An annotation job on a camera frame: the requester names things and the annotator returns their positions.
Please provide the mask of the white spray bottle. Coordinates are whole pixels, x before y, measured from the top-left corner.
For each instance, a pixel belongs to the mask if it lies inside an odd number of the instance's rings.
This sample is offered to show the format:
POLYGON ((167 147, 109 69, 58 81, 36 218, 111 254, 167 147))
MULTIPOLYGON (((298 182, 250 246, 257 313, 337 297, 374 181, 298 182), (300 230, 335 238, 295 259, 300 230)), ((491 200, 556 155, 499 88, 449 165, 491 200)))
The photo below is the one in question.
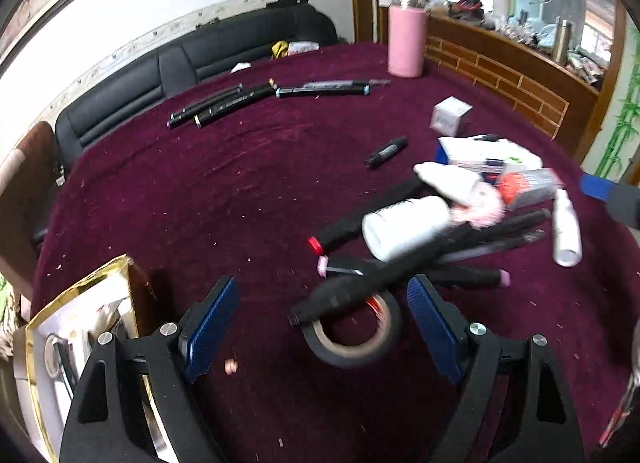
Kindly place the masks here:
POLYGON ((555 191, 552 210, 553 260, 563 268, 582 260, 579 220, 566 190, 555 191))

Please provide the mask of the gold rimmed white tray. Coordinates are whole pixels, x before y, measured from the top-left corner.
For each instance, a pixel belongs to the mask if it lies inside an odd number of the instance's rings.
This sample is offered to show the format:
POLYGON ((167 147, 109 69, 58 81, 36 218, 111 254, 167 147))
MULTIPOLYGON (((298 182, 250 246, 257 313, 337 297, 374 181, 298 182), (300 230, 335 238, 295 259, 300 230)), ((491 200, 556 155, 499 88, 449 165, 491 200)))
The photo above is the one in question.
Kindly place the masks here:
POLYGON ((30 441, 58 461, 75 385, 103 333, 134 339, 158 327, 149 277, 128 255, 55 297, 14 335, 13 372, 30 441))

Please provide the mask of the clear gel pen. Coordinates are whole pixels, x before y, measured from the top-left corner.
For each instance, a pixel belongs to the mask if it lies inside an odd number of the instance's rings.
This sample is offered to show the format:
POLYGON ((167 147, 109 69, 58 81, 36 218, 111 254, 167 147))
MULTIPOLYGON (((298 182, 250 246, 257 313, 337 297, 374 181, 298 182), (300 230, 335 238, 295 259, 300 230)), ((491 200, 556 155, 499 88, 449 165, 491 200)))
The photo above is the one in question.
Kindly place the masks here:
POLYGON ((522 246, 533 244, 541 240, 543 237, 544 230, 537 229, 524 233, 524 235, 520 235, 519 237, 501 239, 479 246, 474 246, 470 249, 463 249, 463 251, 460 252, 445 254, 442 257, 438 257, 436 261, 434 261, 434 264, 436 266, 450 265, 458 263, 459 261, 467 261, 468 259, 506 252, 511 249, 519 249, 522 246))

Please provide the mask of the grey red medicine box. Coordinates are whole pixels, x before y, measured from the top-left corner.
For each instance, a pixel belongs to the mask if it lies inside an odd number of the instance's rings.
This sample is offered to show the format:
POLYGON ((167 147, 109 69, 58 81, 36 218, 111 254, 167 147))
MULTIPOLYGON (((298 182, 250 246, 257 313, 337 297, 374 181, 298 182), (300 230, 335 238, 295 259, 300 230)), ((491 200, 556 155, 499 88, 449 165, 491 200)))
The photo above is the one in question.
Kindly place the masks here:
POLYGON ((507 210, 544 203, 563 186, 552 168, 508 172, 497 184, 507 210))

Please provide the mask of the pink plush toy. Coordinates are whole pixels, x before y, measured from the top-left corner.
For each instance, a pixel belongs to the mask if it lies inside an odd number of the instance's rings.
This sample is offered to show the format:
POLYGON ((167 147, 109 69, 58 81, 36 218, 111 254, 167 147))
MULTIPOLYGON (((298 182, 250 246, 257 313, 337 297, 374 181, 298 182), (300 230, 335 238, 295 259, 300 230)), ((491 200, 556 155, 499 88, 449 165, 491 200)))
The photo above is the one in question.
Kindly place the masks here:
POLYGON ((473 186, 469 203, 454 204, 450 208, 450 223, 469 223, 474 229, 484 229, 495 226, 506 215, 500 192, 491 184, 479 181, 473 186))

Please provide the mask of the white blue medicine box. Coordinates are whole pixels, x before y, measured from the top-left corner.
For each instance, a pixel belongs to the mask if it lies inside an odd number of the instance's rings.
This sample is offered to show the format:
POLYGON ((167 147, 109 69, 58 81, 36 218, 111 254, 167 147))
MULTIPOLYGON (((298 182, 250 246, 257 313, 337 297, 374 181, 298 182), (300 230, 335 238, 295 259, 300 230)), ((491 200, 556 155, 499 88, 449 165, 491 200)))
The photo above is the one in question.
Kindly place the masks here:
POLYGON ((506 139, 486 141, 441 137, 438 139, 435 162, 459 166, 484 177, 500 177, 508 172, 542 168, 542 160, 538 155, 506 139))

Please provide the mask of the black tape roll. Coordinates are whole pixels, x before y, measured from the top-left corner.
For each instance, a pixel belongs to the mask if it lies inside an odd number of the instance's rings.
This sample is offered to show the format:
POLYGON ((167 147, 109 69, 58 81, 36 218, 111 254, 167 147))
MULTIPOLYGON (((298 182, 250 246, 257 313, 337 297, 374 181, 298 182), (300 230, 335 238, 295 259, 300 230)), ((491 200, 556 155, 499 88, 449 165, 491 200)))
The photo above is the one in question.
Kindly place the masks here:
POLYGON ((339 313, 302 327, 311 351, 340 369, 368 365, 387 353, 401 329, 401 310, 390 292, 373 294, 339 313))

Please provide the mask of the thick black pen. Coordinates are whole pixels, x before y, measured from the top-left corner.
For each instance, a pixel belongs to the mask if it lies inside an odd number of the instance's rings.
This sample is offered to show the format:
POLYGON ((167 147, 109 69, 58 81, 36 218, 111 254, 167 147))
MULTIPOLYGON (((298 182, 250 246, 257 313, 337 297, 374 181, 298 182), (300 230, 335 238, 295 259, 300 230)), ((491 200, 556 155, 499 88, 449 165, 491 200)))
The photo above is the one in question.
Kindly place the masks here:
POLYGON ((366 275, 337 275, 326 279, 316 287, 308 298, 295 304, 288 312, 288 323, 292 327, 314 322, 328 313, 364 301, 380 293, 390 285, 413 276, 418 268, 435 267, 434 261, 445 254, 460 252, 474 246, 493 241, 519 237, 551 218, 548 209, 535 209, 508 217, 495 226, 474 229, 469 223, 460 224, 414 251, 384 264, 366 275))

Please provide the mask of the large white pill bottle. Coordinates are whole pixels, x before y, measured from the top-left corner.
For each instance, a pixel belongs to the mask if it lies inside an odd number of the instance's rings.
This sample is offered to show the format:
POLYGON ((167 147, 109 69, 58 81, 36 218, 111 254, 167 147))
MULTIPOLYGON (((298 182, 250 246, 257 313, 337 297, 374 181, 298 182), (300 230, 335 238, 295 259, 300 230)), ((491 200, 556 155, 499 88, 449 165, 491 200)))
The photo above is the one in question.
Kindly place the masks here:
POLYGON ((374 258, 392 261, 431 241, 449 223, 445 200, 430 195, 369 212, 361 220, 361 232, 374 258))

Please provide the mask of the pink capped black marker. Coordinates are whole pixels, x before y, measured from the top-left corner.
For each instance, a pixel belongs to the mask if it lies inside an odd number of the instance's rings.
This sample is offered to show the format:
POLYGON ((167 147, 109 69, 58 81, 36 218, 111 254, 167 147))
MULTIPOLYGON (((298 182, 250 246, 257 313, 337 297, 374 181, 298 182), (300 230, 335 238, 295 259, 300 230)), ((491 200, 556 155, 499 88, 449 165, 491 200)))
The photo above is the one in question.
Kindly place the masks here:
MULTIPOLYGON (((322 278, 337 275, 366 275, 375 269, 382 268, 382 261, 350 256, 321 256, 318 259, 317 271, 322 278)), ((434 285, 443 287, 460 287, 460 289, 495 289, 510 287, 511 275, 506 270, 497 268, 470 268, 457 265, 442 265, 418 268, 413 275, 425 275, 434 285)))

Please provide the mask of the steel thermos on ledge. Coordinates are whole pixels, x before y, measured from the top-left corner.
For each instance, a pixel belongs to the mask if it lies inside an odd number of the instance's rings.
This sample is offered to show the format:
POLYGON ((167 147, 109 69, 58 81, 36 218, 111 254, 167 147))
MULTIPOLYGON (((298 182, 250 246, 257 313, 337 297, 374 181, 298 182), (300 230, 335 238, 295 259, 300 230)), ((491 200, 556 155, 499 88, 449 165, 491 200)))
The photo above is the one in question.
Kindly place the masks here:
POLYGON ((574 24, 568 19, 557 18, 551 51, 551 60, 559 66, 565 66, 567 53, 572 41, 574 24))

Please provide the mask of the black pen far left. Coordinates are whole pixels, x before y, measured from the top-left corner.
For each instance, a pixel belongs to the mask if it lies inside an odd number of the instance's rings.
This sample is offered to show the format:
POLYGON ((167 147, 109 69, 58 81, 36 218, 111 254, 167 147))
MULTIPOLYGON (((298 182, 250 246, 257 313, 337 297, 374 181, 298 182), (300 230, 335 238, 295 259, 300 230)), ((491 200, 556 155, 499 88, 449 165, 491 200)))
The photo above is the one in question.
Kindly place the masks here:
POLYGON ((210 96, 206 99, 195 102, 187 106, 186 108, 183 108, 182 110, 171 113, 169 120, 167 122, 167 127, 169 129, 174 129, 183 125, 189 119, 194 118, 195 116, 198 115, 198 113, 205 110, 206 108, 209 108, 210 106, 215 105, 216 103, 219 103, 232 96, 235 96, 236 94, 241 93, 242 89, 243 89, 243 85, 238 84, 230 88, 220 90, 214 93, 213 96, 210 96))

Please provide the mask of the thin silver tipped pen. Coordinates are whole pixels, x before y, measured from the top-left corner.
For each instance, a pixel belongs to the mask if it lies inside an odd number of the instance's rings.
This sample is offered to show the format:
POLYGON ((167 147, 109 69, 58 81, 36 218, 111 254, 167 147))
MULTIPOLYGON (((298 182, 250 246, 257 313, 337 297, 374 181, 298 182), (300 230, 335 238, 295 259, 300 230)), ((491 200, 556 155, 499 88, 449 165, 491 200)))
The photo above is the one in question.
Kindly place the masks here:
POLYGON ((320 82, 305 82, 303 87, 309 88, 336 88, 354 86, 388 86, 392 81, 389 79, 342 79, 342 80, 320 80, 320 82))

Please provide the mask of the black gold tipped pen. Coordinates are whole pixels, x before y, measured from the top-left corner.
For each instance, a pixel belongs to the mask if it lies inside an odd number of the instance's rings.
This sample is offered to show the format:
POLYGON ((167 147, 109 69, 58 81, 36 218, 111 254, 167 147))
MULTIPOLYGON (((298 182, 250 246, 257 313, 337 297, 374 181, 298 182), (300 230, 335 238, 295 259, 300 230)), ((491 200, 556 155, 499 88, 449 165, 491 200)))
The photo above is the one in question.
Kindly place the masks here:
POLYGON ((218 119, 222 119, 224 116, 239 111, 241 108, 274 96, 277 89, 278 86, 273 79, 269 79, 265 84, 254 87, 243 87, 241 93, 206 108, 194 118, 189 119, 188 122, 193 120, 198 128, 213 124, 217 122, 218 119))

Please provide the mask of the black sofa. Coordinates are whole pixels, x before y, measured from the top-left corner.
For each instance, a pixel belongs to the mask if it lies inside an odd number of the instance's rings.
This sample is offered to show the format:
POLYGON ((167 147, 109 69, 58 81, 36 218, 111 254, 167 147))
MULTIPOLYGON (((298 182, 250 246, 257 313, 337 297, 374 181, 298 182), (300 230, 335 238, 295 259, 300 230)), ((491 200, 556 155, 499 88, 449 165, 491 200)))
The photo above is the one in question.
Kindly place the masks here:
POLYGON ((279 41, 338 43, 334 22, 308 0, 278 0, 265 7, 199 26, 145 53, 66 106, 55 123, 58 166, 76 160, 104 136, 152 106, 240 62, 272 56, 279 41))

